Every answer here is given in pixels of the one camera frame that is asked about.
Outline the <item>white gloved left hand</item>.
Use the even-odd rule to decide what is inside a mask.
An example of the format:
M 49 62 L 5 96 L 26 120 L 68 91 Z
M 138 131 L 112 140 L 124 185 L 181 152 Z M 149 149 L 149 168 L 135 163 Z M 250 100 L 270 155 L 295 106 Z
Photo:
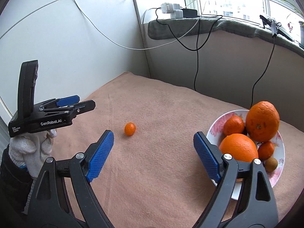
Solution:
M 27 169 L 30 176 L 37 179 L 45 160 L 51 156 L 57 130 L 38 133 L 24 133 L 10 139 L 9 156 L 21 169 Z

